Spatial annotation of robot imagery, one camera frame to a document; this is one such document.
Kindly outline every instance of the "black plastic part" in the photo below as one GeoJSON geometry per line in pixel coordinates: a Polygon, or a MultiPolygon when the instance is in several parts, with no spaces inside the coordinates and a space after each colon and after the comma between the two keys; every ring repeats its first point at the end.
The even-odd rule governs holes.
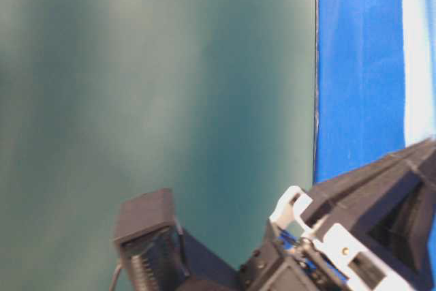
{"type": "Polygon", "coordinates": [[[265,240],[239,270],[241,287],[246,291],[318,291],[319,288],[290,256],[285,257],[275,243],[265,240]]]}
{"type": "Polygon", "coordinates": [[[425,140],[312,188],[303,221],[322,240],[340,223],[417,290],[433,287],[427,243],[436,205],[436,142],[425,140]]]}
{"type": "Polygon", "coordinates": [[[184,236],[187,264],[196,279],[210,281],[224,288],[223,290],[239,290],[236,271],[231,266],[196,240],[188,231],[184,231],[184,236]]]}
{"type": "Polygon", "coordinates": [[[187,278],[170,189],[124,202],[114,244],[137,291],[173,291],[187,278]]]}
{"type": "Polygon", "coordinates": [[[191,277],[183,285],[179,286],[176,291],[232,291],[232,289],[220,286],[207,279],[191,277]]]}
{"type": "Polygon", "coordinates": [[[383,272],[374,266],[373,263],[362,253],[357,254],[348,266],[372,290],[374,290],[385,277],[383,272]]]}

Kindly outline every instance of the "blue surface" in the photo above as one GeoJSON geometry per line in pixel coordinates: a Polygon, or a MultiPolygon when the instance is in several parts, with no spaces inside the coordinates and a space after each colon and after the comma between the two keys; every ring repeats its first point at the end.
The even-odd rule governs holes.
{"type": "Polygon", "coordinates": [[[316,183],[405,146],[401,0],[319,2],[316,183]]]}

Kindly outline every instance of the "white patch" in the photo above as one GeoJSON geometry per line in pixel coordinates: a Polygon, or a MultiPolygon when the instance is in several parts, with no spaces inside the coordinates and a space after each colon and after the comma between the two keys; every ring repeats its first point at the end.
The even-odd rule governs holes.
{"type": "Polygon", "coordinates": [[[406,146],[435,134],[431,43],[426,13],[425,0],[403,0],[406,146]]]}

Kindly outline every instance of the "teal backdrop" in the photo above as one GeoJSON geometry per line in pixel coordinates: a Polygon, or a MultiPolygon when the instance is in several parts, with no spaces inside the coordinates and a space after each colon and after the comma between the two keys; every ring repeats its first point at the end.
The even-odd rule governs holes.
{"type": "Polygon", "coordinates": [[[0,0],[0,289],[107,290],[160,187],[238,266],[312,183],[314,40],[315,0],[0,0]]]}

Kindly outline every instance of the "cable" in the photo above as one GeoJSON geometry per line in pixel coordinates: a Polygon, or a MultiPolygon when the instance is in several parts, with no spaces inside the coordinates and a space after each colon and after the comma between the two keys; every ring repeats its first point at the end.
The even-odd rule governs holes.
{"type": "Polygon", "coordinates": [[[297,240],[294,238],[293,235],[291,235],[287,230],[280,228],[280,226],[277,227],[280,230],[280,237],[284,238],[291,245],[297,245],[297,240]]]}
{"type": "Polygon", "coordinates": [[[118,262],[115,267],[114,274],[112,275],[112,282],[110,283],[109,291],[115,291],[116,282],[118,281],[122,269],[123,266],[121,266],[121,263],[118,262]]]}

